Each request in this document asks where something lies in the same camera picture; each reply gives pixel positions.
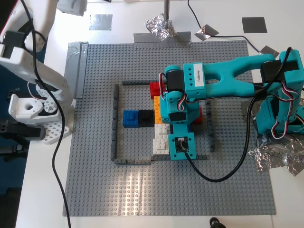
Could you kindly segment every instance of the metal pole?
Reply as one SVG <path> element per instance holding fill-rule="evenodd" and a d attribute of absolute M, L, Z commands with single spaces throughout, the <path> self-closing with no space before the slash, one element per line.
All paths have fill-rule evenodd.
<path fill-rule="evenodd" d="M 168 21 L 169 21 L 169 8 L 170 8 L 170 0 L 164 0 L 165 1 L 165 9 L 164 9 L 164 22 L 165 27 L 168 27 Z"/>

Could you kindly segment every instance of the table surface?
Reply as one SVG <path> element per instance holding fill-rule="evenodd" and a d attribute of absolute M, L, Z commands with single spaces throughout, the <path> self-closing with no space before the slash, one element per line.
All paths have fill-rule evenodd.
<path fill-rule="evenodd" d="M 270 46 L 278 52 L 291 46 L 304 53 L 302 22 L 303 1 L 299 0 L 193 0 L 201 25 L 209 24 L 220 35 L 243 35 L 242 17 L 265 17 L 268 33 L 246 34 L 258 48 Z M 57 10 L 55 23 L 48 37 L 45 64 L 64 75 L 67 46 L 73 41 L 94 43 L 133 43 L 134 33 L 147 32 L 146 20 L 163 11 L 163 1 L 88 3 L 83 17 L 63 14 Z M 90 15 L 113 14 L 112 31 L 89 31 Z M 172 1 L 170 19 L 176 31 L 190 31 L 192 41 L 199 27 L 186 1 Z M 248 46 L 249 54 L 257 54 Z M 260 81 L 258 71 L 253 72 L 255 82 Z M 73 126 L 72 113 L 69 126 Z M 56 158 L 56 168 L 65 187 L 71 135 L 63 139 Z M 25 170 L 17 218 L 17 228 L 66 228 L 62 216 L 63 200 L 52 172 L 51 158 L 56 143 L 44 145 L 31 142 Z M 218 216 L 227 228 L 286 228 L 301 227 L 304 223 L 304 171 L 293 177 L 286 167 L 270 170 L 275 198 L 274 216 Z M 209 216 L 120 216 L 72 217 L 73 228 L 208 228 Z"/>

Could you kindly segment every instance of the lego baseplate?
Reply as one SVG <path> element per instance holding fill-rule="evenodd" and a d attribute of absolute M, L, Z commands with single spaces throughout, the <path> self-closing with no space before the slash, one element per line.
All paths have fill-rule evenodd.
<path fill-rule="evenodd" d="M 153 128 L 145 132 L 122 128 L 124 109 L 153 109 L 152 100 L 146 102 L 151 99 L 149 86 L 123 86 L 122 81 L 157 80 L 159 72 L 172 64 L 211 63 L 247 55 L 245 41 L 147 49 L 138 49 L 134 44 L 89 45 L 84 97 L 76 103 L 67 173 L 70 215 L 275 214 L 269 173 L 257 173 L 249 157 L 233 177 L 222 183 L 203 180 L 188 161 L 151 161 L 146 165 L 111 161 L 113 94 L 117 86 L 119 156 L 145 158 L 154 137 Z M 252 76 L 248 72 L 238 79 L 249 82 Z M 201 106 L 204 118 L 209 117 L 204 126 L 207 131 L 197 126 L 193 131 L 197 136 L 196 151 L 208 155 L 208 160 L 194 162 L 208 177 L 220 178 L 235 167 L 243 151 L 246 124 L 241 102 L 236 98 L 220 99 L 202 102 Z M 249 147 L 254 144 L 252 131 Z"/>

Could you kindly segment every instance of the crumpled aluminum foil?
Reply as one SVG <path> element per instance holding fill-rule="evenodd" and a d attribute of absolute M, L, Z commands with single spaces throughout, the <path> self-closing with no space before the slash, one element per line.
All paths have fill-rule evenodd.
<path fill-rule="evenodd" d="M 280 140 L 272 140 L 263 134 L 256 143 L 256 148 L 248 155 L 255 160 L 258 172 L 286 166 L 296 176 L 304 169 L 304 136 L 286 135 Z"/>
<path fill-rule="evenodd" d="M 217 35 L 219 32 L 217 32 L 214 28 L 210 27 L 209 25 L 203 26 L 197 33 L 195 33 L 195 36 L 202 41 L 205 41 L 206 39 Z"/>
<path fill-rule="evenodd" d="M 144 25 L 160 41 L 165 40 L 167 37 L 177 36 L 177 32 L 175 32 L 171 20 L 168 21 L 168 27 L 167 28 L 165 27 L 165 23 L 163 20 L 163 13 L 161 13 L 160 17 L 158 16 L 150 20 L 147 20 L 147 22 Z"/>

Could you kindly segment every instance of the yellow lego brick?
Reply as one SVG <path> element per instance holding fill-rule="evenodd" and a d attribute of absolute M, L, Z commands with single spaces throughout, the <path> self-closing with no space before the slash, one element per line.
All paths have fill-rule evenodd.
<path fill-rule="evenodd" d="M 155 116 L 155 124 L 162 124 L 159 96 L 154 97 L 154 116 Z"/>

